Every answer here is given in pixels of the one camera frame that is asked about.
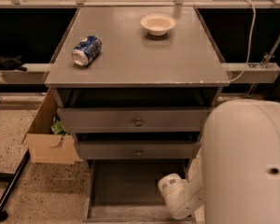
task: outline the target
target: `white bowl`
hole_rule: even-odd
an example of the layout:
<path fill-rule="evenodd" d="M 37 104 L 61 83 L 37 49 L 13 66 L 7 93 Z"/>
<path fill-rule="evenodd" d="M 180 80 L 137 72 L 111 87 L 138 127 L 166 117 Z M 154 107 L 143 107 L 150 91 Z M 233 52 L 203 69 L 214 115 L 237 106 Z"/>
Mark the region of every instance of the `white bowl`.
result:
<path fill-rule="evenodd" d="M 169 30 L 173 29 L 176 24 L 172 17 L 164 14 L 147 15 L 140 23 L 152 35 L 165 35 Z"/>

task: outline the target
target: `gray tabletop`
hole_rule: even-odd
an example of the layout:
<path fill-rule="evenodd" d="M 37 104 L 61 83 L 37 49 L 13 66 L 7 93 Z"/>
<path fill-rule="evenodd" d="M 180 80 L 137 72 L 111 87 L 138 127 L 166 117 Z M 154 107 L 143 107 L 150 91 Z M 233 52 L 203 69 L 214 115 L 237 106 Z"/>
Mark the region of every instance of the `gray tabletop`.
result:
<path fill-rule="evenodd" d="M 149 35 L 140 20 L 167 14 L 176 26 L 167 35 Z M 87 67 L 71 52 L 87 35 L 103 42 Z M 46 79 L 52 88 L 222 87 L 224 69 L 193 7 L 83 7 Z"/>

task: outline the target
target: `white cable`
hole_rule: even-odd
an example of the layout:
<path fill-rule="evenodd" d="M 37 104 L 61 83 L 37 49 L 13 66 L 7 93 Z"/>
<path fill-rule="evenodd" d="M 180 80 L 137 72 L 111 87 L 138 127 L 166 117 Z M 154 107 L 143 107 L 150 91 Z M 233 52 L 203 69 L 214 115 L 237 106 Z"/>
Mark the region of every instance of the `white cable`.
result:
<path fill-rule="evenodd" d="M 244 73 L 244 71 L 246 71 L 246 69 L 248 67 L 248 63 L 249 63 L 249 59 L 250 59 L 251 41 L 252 41 L 253 28 L 254 28 L 254 23 L 255 23 L 255 18 L 256 18 L 256 10 L 255 10 L 254 4 L 251 0 L 244 0 L 244 1 L 247 2 L 248 4 L 250 4 L 253 9 L 253 19 L 252 19 L 252 23 L 251 23 L 249 42 L 248 42 L 248 53 L 246 55 L 245 69 L 236 78 L 230 79 L 229 82 L 233 82 L 242 76 L 242 74 Z"/>

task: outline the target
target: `cardboard box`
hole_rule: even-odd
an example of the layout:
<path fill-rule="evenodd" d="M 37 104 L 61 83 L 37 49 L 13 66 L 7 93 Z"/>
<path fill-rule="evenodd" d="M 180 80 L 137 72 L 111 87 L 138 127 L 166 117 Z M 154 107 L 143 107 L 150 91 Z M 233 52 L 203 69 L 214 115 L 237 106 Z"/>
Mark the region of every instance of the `cardboard box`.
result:
<path fill-rule="evenodd" d="M 49 90 L 27 132 L 31 162 L 74 164 L 79 161 L 73 137 L 52 134 L 50 127 L 57 116 L 57 109 Z"/>

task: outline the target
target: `blue can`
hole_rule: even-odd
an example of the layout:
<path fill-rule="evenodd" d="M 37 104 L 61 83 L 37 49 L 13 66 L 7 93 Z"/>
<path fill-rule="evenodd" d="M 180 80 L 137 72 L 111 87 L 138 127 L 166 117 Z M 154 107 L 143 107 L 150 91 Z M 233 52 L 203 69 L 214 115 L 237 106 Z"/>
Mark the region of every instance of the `blue can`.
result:
<path fill-rule="evenodd" d="M 90 64 L 102 49 L 102 41 L 95 35 L 87 36 L 72 51 L 76 64 L 86 66 Z"/>

